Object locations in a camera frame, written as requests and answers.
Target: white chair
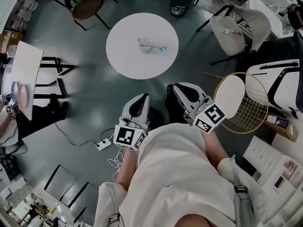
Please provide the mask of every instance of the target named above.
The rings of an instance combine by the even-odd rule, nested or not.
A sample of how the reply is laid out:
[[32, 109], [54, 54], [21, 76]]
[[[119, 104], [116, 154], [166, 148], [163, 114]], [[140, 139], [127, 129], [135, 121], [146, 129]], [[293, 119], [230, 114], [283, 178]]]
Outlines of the white chair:
[[[228, 10], [225, 13], [225, 16], [220, 15], [226, 9]], [[236, 22], [233, 18], [229, 17], [228, 15], [232, 11], [241, 16], [242, 19]], [[243, 30], [238, 25], [243, 20], [246, 22], [251, 31], [251, 46], [245, 46]], [[199, 32], [209, 22], [220, 46], [229, 56], [229, 58], [224, 60], [212, 62], [211, 65], [223, 61], [229, 61], [242, 57], [245, 54], [258, 51], [271, 32], [270, 22], [265, 14], [257, 10], [247, 9], [236, 5], [224, 6], [202, 26], [200, 26], [196, 32]]]

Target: buckle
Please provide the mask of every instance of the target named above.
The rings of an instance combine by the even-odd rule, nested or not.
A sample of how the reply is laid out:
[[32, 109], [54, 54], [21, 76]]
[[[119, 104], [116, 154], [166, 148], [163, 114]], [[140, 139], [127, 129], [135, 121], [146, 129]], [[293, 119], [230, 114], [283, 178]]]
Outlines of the buckle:
[[236, 193], [247, 192], [247, 187], [245, 187], [245, 186], [235, 186], [234, 189], [235, 189]]
[[117, 221], [120, 221], [120, 214], [119, 213], [114, 214], [112, 217], [109, 218], [109, 223], [110, 224], [115, 223]]

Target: cardboard box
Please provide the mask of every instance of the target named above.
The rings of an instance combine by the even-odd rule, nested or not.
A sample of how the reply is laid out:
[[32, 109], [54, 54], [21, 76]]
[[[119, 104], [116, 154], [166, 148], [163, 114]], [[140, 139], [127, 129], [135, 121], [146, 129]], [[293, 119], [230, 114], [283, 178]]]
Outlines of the cardboard box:
[[266, 120], [264, 121], [264, 124], [279, 135], [284, 136], [292, 142], [296, 142], [298, 138], [298, 130], [292, 124], [291, 120], [287, 118], [283, 118], [275, 114], [269, 113], [267, 115]]
[[7, 49], [11, 45], [18, 45], [19, 41], [22, 41], [24, 35], [18, 32], [9, 30], [3, 30], [0, 34], [0, 52], [6, 53]]

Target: chair seat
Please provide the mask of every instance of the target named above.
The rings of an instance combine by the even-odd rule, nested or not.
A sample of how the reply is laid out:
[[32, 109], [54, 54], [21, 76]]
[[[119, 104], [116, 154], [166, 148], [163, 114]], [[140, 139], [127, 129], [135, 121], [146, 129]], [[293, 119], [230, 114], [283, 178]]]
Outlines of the chair seat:
[[87, 19], [97, 13], [103, 3], [104, 0], [80, 0], [71, 13], [72, 17], [75, 20]]
[[[237, 55], [244, 51], [245, 40], [240, 27], [231, 17], [214, 16], [210, 18], [210, 25], [220, 46], [228, 56]], [[224, 33], [221, 30], [232, 30], [233, 33]]]

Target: sleeve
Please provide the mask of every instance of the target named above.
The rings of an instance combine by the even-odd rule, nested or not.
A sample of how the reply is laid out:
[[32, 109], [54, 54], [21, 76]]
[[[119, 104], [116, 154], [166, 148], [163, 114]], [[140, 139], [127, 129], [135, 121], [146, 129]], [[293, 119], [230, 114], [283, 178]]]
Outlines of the sleeve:
[[263, 217], [267, 207], [267, 197], [258, 183], [245, 171], [243, 171], [234, 159], [225, 158], [220, 161], [217, 171], [220, 176], [234, 184], [234, 178], [238, 178], [240, 185], [248, 189], [253, 209], [255, 213], [256, 223], [259, 223]]
[[108, 227], [109, 218], [119, 213], [119, 207], [127, 191], [116, 183], [103, 183], [99, 187], [99, 198], [94, 227]]

